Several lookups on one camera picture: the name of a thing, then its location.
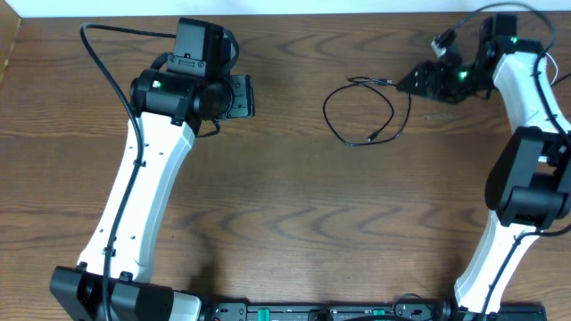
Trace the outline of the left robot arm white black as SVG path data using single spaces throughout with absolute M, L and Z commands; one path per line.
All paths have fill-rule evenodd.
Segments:
M 152 283 L 161 222 L 204 121 L 250 118 L 253 83 L 236 75 L 239 44 L 218 24 L 181 18 L 175 45 L 119 98 L 129 117 L 120 168 L 75 267 L 57 267 L 52 295 L 74 320 L 207 320 L 188 292 Z

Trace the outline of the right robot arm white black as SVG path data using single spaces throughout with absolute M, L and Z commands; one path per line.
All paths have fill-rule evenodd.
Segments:
M 501 304 L 519 262 L 570 211 L 570 123 L 562 115 L 545 74 L 550 50 L 517 33 L 517 18 L 497 13 L 480 27 L 476 58 L 465 64 L 456 28 L 435 37 L 433 62 L 417 65 L 397 89 L 456 104 L 479 91 L 498 90 L 511 127 L 484 189 L 489 210 L 483 236 L 467 269 L 456 280 L 441 320 L 543 320 L 543 307 Z

